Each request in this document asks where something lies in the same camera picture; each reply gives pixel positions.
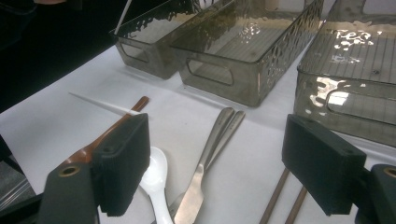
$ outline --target silverware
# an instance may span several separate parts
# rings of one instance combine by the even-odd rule
[[[238,111],[235,113],[233,116],[232,120],[230,121],[230,124],[227,127],[227,130],[224,132],[223,136],[221,137],[219,144],[216,146],[215,151],[213,152],[213,156],[207,165],[206,169],[208,170],[211,164],[215,161],[216,157],[220,154],[220,152],[224,149],[225,145],[228,143],[228,141],[231,139],[233,134],[235,133],[236,129],[239,127],[239,124],[242,122],[242,120],[245,117],[245,112],[244,111]],[[177,209],[180,207],[181,201],[183,200],[185,193],[179,194],[175,200],[169,205],[169,214],[171,215],[172,218],[175,217]]]
[[[170,206],[171,211],[177,210],[175,215],[176,224],[190,224],[196,219],[204,201],[204,194],[201,191],[201,183],[205,176],[205,172],[219,153],[224,149],[226,143],[230,140],[231,136],[243,120],[245,112],[238,111],[233,118],[232,116],[232,108],[225,108],[220,112],[180,206],[178,206],[178,203],[173,203]]]
[[[181,201],[180,207],[175,216],[176,224],[192,224],[198,215],[201,205],[204,201],[204,194],[201,190],[201,183],[214,153],[216,145],[219,143],[221,134],[224,132],[228,122],[232,118],[234,110],[230,107],[221,110],[215,125],[207,139],[204,151],[198,161],[195,173]]]

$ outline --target black foam block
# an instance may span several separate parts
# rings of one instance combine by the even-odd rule
[[[366,155],[321,124],[288,115],[282,161],[326,215],[349,214]]]
[[[125,120],[92,153],[92,171],[99,175],[96,195],[102,212],[110,217],[126,212],[149,167],[149,154],[147,114]]]

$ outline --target bin handle cutout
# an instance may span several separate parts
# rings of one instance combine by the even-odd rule
[[[192,75],[206,78],[227,86],[233,85],[233,74],[228,67],[187,59],[187,67]]]

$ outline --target butter knife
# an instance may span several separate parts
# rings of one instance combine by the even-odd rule
[[[231,107],[226,107],[221,110],[212,131],[205,144],[201,159],[195,169],[194,176],[190,182],[189,187],[181,201],[180,207],[175,216],[176,224],[192,224],[194,223],[201,205],[204,201],[204,194],[201,190],[201,183],[204,177],[207,165],[210,163],[216,145],[219,143],[221,135],[227,127],[228,122],[232,118],[234,110]]]

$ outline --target plastic storage bin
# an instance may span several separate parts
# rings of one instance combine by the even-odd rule
[[[124,63],[168,79],[177,71],[170,43],[196,23],[222,8],[216,3],[201,10],[196,0],[170,0],[111,31]]]
[[[172,43],[184,84],[258,106],[318,31],[323,6],[266,10],[234,0]]]
[[[294,112],[396,147],[396,15],[365,2],[334,3],[298,66]]]

